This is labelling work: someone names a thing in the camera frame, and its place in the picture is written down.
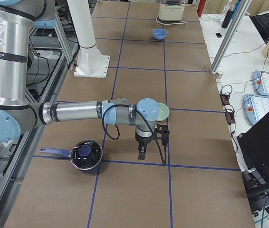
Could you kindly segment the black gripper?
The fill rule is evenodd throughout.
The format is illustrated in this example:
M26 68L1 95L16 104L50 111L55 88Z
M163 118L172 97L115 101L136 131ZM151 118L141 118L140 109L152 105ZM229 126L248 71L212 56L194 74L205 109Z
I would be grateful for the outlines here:
M138 159L143 160L144 159L144 152L146 152L148 143L151 142L152 136L149 137L142 137L139 134L135 133L135 139L138 142Z

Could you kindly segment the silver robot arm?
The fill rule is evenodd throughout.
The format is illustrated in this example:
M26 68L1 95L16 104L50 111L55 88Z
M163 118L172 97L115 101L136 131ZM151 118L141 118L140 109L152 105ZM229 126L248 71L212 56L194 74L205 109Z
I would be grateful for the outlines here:
M145 98L138 104L125 99L69 104L26 100L29 30L55 27L56 14L52 0L0 0L0 143L41 125L99 118L104 125L135 126L138 158L143 160L147 144L157 135L159 106L155 100Z

